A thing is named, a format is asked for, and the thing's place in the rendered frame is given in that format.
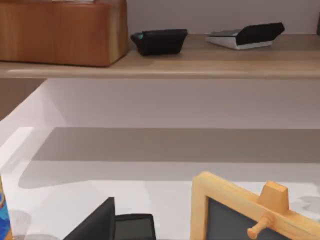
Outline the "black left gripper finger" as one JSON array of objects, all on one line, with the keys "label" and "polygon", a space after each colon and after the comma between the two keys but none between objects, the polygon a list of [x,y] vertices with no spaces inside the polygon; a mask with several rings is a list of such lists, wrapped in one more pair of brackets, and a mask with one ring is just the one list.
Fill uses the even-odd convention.
[{"label": "black left gripper finger", "polygon": [[114,240],[115,199],[107,198],[63,240]]}]

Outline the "black flat device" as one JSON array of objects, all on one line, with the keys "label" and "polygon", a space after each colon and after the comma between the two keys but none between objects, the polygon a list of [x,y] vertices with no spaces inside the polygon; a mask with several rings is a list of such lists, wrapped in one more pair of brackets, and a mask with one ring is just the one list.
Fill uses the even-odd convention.
[{"label": "black flat device", "polygon": [[150,213],[116,215],[114,240],[157,240],[153,215]]}]

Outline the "wooden framed blackboard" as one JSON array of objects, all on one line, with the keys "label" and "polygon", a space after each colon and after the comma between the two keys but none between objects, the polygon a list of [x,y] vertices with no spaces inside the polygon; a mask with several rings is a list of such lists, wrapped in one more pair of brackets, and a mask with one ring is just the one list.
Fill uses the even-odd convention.
[{"label": "wooden framed blackboard", "polygon": [[255,194],[205,171],[192,179],[189,239],[320,240],[320,222],[290,210],[281,184]]}]

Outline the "wooden shelf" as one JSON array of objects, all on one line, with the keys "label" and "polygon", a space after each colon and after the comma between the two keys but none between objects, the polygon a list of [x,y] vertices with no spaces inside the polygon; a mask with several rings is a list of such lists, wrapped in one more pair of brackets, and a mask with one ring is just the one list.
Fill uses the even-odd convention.
[{"label": "wooden shelf", "polygon": [[110,67],[0,62],[0,78],[320,80],[320,36],[279,36],[271,46],[233,50],[189,35],[177,55],[135,48]]}]

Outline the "wooden box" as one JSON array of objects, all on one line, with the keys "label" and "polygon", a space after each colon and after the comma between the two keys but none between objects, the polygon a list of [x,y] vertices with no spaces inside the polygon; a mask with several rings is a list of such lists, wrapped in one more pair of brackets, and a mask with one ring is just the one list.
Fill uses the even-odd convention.
[{"label": "wooden box", "polygon": [[127,0],[0,0],[0,61],[108,67],[128,41]]}]

